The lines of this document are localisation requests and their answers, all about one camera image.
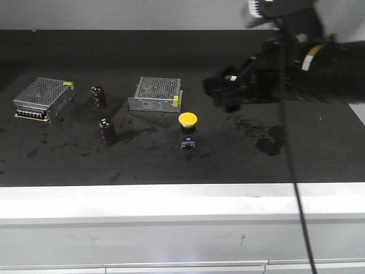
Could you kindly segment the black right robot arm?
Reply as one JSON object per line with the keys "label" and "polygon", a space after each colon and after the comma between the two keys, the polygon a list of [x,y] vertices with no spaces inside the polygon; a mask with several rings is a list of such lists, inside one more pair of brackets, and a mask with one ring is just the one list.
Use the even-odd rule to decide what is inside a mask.
{"label": "black right robot arm", "polygon": [[282,100],[364,102],[364,42],[326,37],[314,1],[249,1],[249,11],[278,27],[260,53],[203,82],[215,106]]}

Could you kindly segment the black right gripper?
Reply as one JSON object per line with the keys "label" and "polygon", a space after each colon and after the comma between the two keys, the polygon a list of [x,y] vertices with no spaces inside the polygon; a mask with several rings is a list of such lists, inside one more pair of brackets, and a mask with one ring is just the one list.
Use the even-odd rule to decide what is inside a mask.
{"label": "black right gripper", "polygon": [[238,111],[243,104],[294,100],[294,43],[287,39],[265,42],[254,66],[227,67],[203,80],[204,93],[225,112]]}

